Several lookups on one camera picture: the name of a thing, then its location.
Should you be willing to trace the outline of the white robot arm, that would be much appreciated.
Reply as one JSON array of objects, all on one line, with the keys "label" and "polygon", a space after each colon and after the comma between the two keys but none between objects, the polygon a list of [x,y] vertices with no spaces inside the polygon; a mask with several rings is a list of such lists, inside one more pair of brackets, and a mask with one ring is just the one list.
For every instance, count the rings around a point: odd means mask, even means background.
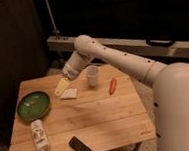
[{"label": "white robot arm", "polygon": [[189,64],[170,65],[108,48],[90,36],[79,35],[74,52],[61,70],[54,93],[62,95],[70,82],[94,58],[111,64],[153,89],[157,151],[189,151]]}]

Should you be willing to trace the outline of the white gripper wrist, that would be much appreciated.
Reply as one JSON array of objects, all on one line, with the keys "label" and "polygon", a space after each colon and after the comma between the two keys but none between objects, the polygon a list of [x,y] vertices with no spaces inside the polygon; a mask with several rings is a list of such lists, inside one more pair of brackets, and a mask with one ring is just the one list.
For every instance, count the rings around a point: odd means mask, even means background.
[{"label": "white gripper wrist", "polygon": [[82,67],[80,64],[71,64],[66,63],[62,69],[62,74],[65,78],[61,78],[58,82],[57,88],[54,93],[57,97],[61,96],[64,93],[64,90],[70,85],[70,80],[75,80],[78,75],[81,73]]}]

